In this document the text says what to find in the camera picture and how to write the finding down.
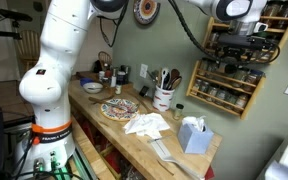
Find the floor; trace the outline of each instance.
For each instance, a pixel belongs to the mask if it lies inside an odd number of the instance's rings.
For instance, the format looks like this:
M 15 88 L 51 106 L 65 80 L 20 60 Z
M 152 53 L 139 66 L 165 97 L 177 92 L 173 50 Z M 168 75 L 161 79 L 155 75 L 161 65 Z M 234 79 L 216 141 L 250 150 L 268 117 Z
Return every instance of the floor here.
M 4 112 L 4 121 L 23 118 L 24 114 L 26 116 L 33 115 L 32 106 L 21 97 L 18 91 L 18 85 L 18 81 L 0 82 L 0 107 Z

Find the crumpled napkin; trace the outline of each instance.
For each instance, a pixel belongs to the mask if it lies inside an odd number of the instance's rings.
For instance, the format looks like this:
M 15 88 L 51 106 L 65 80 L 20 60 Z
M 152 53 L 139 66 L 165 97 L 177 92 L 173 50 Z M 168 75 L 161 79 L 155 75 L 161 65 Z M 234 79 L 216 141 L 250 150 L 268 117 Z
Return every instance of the crumpled napkin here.
M 153 139 L 162 137 L 159 131 L 169 129 L 164 118 L 157 113 L 137 114 L 125 126 L 125 134 L 136 133 L 138 136 L 148 135 Z
M 195 129 L 197 129 L 200 132 L 203 132 L 205 130 L 204 129 L 204 126 L 205 126 L 204 118 L 205 117 L 206 116 L 201 116 L 199 118 L 196 118 L 193 116 L 187 116 L 187 117 L 183 118 L 182 125 L 192 124 Z

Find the tissue box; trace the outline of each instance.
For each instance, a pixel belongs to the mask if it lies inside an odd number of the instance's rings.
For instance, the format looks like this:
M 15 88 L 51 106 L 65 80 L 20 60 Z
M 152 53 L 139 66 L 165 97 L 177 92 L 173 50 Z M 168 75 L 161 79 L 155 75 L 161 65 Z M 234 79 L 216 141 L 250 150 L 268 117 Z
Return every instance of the tissue box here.
M 184 153 L 205 154 L 214 133 L 205 125 L 205 131 L 200 132 L 192 124 L 181 126 L 177 135 Z

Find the wall outlet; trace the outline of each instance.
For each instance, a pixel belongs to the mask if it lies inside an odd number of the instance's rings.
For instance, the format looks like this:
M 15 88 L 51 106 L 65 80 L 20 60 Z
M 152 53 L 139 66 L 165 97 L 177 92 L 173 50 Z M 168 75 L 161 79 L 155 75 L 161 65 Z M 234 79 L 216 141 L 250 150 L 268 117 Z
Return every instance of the wall outlet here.
M 140 76 L 146 78 L 148 66 L 146 64 L 141 64 Z

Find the decorative plate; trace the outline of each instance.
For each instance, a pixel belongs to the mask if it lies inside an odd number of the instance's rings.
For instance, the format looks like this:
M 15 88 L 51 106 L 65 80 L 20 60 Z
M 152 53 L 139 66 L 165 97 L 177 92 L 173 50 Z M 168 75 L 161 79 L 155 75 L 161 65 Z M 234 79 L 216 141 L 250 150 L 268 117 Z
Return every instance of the decorative plate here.
M 143 25 L 153 22 L 160 10 L 160 3 L 152 0 L 135 0 L 134 16 Z
M 126 99 L 110 99 L 107 102 L 112 103 L 112 104 L 117 104 L 119 106 L 125 107 L 125 109 L 131 109 L 135 103 L 132 101 L 126 100 Z M 116 121 L 129 121 L 133 117 L 136 116 L 136 113 L 130 113 L 127 112 L 126 110 L 119 109 L 117 107 L 112 107 L 108 104 L 102 104 L 100 107 L 101 113 L 111 119 L 111 120 L 116 120 Z

